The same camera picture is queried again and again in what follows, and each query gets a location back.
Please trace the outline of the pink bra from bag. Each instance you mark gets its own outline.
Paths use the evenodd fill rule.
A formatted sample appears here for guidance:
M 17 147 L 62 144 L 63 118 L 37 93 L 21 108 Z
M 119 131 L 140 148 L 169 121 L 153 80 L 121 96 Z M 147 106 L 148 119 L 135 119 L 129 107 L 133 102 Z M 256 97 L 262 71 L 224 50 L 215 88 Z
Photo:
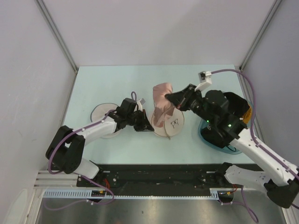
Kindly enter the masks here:
M 153 87 L 154 101 L 154 125 L 162 127 L 163 123 L 168 120 L 174 112 L 175 106 L 165 98 L 166 94 L 172 93 L 171 83 L 161 83 Z

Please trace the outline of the pink mesh laundry bag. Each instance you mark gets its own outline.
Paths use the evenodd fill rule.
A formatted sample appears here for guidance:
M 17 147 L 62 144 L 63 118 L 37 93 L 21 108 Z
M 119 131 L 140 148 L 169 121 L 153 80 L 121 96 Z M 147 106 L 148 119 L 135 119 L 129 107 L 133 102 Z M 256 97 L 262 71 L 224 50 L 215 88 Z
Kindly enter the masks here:
M 181 133 L 185 124 L 185 117 L 183 112 L 174 109 L 173 115 L 164 120 L 161 124 L 162 127 L 154 125 L 154 114 L 150 115 L 150 124 L 154 128 L 154 134 L 159 137 L 168 138 L 169 140 L 175 135 Z

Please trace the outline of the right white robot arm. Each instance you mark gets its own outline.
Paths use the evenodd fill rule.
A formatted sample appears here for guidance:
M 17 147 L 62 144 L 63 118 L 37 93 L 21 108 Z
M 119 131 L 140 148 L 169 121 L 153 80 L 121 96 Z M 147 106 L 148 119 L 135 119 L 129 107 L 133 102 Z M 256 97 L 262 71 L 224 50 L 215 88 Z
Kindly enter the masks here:
M 282 208 L 292 206 L 299 193 L 299 168 L 250 133 L 242 120 L 250 108 L 245 99 L 218 90 L 202 96 L 192 84 L 182 91 L 166 94 L 165 98 L 180 111 L 190 110 L 207 122 L 208 126 L 200 131 L 204 140 L 219 148 L 231 145 L 261 168 L 257 172 L 225 162 L 215 176 L 220 187 L 231 183 L 247 186 L 265 193 Z

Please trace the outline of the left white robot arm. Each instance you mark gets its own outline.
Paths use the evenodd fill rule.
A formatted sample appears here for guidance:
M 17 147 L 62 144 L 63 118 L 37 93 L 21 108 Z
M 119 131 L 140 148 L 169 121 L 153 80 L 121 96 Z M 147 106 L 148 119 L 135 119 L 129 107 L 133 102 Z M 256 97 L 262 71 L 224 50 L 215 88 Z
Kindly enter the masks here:
M 145 109 L 130 98 L 125 98 L 120 106 L 108 110 L 102 118 L 85 127 L 74 130 L 61 126 L 45 155 L 49 160 L 49 173 L 76 173 L 86 177 L 92 186 L 101 185 L 103 174 L 98 165 L 83 158 L 84 148 L 98 138 L 116 133 L 127 126 L 132 126 L 136 132 L 154 131 Z

